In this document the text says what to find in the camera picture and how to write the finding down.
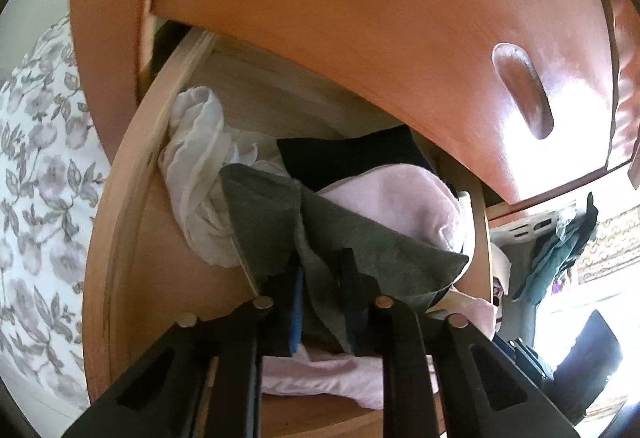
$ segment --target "floral bedspread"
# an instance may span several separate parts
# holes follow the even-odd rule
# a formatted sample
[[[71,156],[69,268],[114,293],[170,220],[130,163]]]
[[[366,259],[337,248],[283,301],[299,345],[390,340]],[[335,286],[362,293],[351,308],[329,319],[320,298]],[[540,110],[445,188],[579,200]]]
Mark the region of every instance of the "floral bedspread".
[[[108,172],[67,16],[0,89],[0,353],[79,408],[82,287]]]

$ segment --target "wooden cabinet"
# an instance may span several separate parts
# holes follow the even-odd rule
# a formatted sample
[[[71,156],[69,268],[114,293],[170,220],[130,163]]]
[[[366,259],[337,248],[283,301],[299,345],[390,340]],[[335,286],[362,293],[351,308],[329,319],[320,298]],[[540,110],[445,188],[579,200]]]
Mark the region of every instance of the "wooden cabinet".
[[[539,215],[586,197],[596,182],[637,199],[626,179],[640,123],[640,20],[629,0],[71,0],[82,87],[112,161],[123,143],[87,268],[92,396],[126,367],[129,348],[142,352],[180,311],[184,296],[172,298],[172,289],[194,291],[191,301],[206,317],[252,295],[241,274],[199,269],[172,223],[155,161],[175,93],[207,58],[213,34],[192,30],[141,104],[156,17],[268,50],[267,73],[284,58],[322,75],[332,100],[344,92],[346,102],[364,104],[334,124],[320,122],[316,135],[364,134],[363,121],[382,122],[367,123],[371,129],[389,119],[409,124],[457,160],[446,156],[444,166],[474,191],[483,237],[487,217],[497,227]],[[272,92],[264,86],[265,96]],[[318,106],[316,119],[336,111],[330,102]],[[286,127],[305,123],[298,117]],[[478,178],[504,200],[486,217]],[[483,261],[466,286],[490,296],[486,237],[480,248]],[[171,267],[182,259],[188,268],[177,273]],[[166,273],[150,272],[158,263]],[[210,299],[210,281],[228,288]],[[148,309],[154,292],[166,299],[157,312]],[[332,404],[332,414],[344,417],[336,433],[357,422],[379,433],[379,416]]]

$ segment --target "pink fabric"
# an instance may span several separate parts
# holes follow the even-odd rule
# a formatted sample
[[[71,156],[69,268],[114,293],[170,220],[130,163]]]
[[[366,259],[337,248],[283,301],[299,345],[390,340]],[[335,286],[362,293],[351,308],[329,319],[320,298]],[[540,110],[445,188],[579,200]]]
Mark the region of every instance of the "pink fabric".
[[[427,313],[431,316],[436,315],[438,319],[444,319],[452,313],[462,313],[487,339],[494,338],[497,307],[484,299],[476,299],[459,292],[453,287]]]
[[[457,199],[437,176],[408,164],[376,167],[318,192],[391,230],[460,252],[465,222]]]
[[[433,392],[438,391],[431,357],[427,357]],[[289,396],[335,394],[360,407],[383,408],[382,359],[331,355],[302,344],[291,358],[264,357],[262,392]]]
[[[494,338],[495,306],[452,288],[430,312],[446,317],[463,313],[488,338]],[[435,369],[427,356],[433,392],[438,391]],[[335,394],[355,400],[361,407],[383,408],[382,359],[332,355],[300,344],[293,357],[264,357],[262,392],[304,396]]]

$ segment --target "dark green cloth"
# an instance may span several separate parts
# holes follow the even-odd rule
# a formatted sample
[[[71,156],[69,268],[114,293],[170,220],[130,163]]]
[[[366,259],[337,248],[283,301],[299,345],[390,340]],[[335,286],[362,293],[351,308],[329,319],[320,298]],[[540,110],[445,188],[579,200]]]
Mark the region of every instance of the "dark green cloth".
[[[377,279],[383,293],[417,311],[431,306],[468,259],[339,207],[292,178],[235,164],[223,167],[220,179],[245,270],[259,287],[267,277],[284,272],[296,251],[314,311],[305,313],[305,332],[317,316],[347,352],[336,260],[342,249],[353,249],[359,272]]]
[[[538,306],[558,274],[571,268],[581,256],[597,226],[598,209],[589,193],[585,215],[567,225],[562,239],[552,232],[538,240],[530,272],[512,298]]]

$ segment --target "metal rivet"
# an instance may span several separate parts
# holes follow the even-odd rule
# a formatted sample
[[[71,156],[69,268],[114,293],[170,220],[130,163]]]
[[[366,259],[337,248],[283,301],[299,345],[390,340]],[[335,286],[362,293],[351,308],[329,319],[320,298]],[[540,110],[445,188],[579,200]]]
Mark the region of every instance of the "metal rivet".
[[[193,328],[198,322],[198,318],[193,313],[181,313],[176,322],[180,328]]]
[[[378,308],[382,308],[383,310],[386,310],[386,309],[390,308],[393,305],[394,305],[394,300],[391,299],[391,297],[389,297],[389,296],[380,295],[380,296],[376,297],[376,306]]]
[[[266,310],[273,306],[273,299],[266,295],[261,295],[254,299],[254,307],[258,310]]]
[[[469,319],[467,319],[462,313],[452,313],[447,317],[447,322],[454,328],[466,328],[469,323]]]

